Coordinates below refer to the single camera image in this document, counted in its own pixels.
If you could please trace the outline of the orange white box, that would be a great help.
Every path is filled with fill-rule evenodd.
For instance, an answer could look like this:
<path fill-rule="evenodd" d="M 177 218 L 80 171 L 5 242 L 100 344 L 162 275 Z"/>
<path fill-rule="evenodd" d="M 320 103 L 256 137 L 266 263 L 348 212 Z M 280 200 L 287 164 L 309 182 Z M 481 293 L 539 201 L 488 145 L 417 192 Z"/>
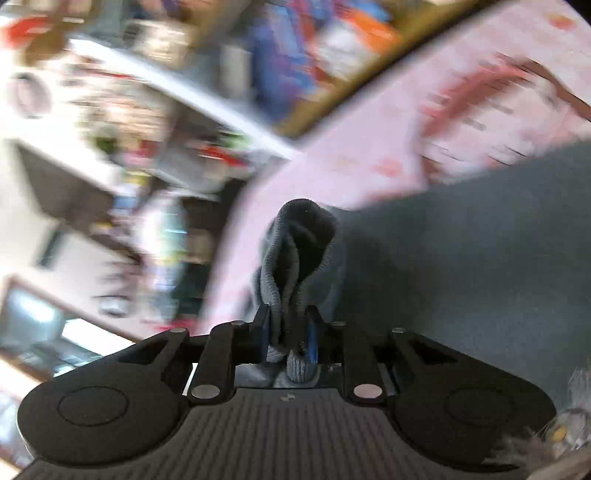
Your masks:
<path fill-rule="evenodd" d="M 392 25 L 353 9 L 322 28 L 313 51 L 322 72 L 345 81 L 401 41 L 402 36 Z"/>

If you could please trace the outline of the grey sweatshirt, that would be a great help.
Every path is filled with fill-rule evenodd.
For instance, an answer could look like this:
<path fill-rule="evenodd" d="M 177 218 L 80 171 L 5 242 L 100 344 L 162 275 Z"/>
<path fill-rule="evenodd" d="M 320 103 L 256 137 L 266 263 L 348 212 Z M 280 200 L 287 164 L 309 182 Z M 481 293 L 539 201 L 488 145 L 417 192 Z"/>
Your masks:
<path fill-rule="evenodd" d="M 361 210 L 283 204 L 245 313 L 315 305 L 372 335 L 402 327 L 532 382 L 565 406 L 590 358 L 590 145 Z"/>

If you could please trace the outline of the pink checkered cartoon tablecloth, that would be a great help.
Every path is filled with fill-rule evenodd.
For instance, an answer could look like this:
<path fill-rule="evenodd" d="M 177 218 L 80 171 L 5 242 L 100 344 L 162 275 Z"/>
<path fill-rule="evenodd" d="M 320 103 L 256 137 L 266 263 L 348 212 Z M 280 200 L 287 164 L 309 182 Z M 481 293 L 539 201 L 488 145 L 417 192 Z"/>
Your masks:
<path fill-rule="evenodd" d="M 504 1 L 363 89 L 297 157 L 245 188 L 207 286 L 204 328 L 235 319 L 287 201 L 356 209 L 502 169 L 590 135 L 590 26 L 564 1 Z"/>

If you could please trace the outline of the white side shelf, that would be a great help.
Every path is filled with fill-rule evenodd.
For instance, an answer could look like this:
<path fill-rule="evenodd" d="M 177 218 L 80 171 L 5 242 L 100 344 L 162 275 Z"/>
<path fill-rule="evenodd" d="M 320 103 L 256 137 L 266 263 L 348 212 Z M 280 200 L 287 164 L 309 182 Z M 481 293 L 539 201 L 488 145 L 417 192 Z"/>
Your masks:
<path fill-rule="evenodd" d="M 57 165 L 110 193 L 121 169 L 90 143 L 92 132 L 118 143 L 146 140 L 152 153 L 144 166 L 182 193 L 214 200 L 222 181 L 203 166 L 189 167 L 163 146 L 181 113 L 194 113 L 200 124 L 245 140 L 242 153 L 253 165 L 297 158 L 293 142 L 271 131 L 242 103 L 218 95 L 197 81 L 197 71 L 176 72 L 122 48 L 78 35 L 65 53 L 38 67 L 21 65 L 16 52 L 1 50 L 1 77 L 16 88 L 24 78 L 40 83 L 46 108 L 24 120 L 11 118 L 12 137 Z"/>

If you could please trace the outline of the wooden bookshelf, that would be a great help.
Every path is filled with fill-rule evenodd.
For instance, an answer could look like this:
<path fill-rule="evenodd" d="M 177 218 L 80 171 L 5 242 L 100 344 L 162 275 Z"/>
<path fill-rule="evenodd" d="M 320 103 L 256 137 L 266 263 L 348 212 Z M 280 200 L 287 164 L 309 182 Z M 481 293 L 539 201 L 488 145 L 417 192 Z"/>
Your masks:
<path fill-rule="evenodd" d="M 179 1 L 211 52 L 215 85 L 296 138 L 485 1 Z"/>

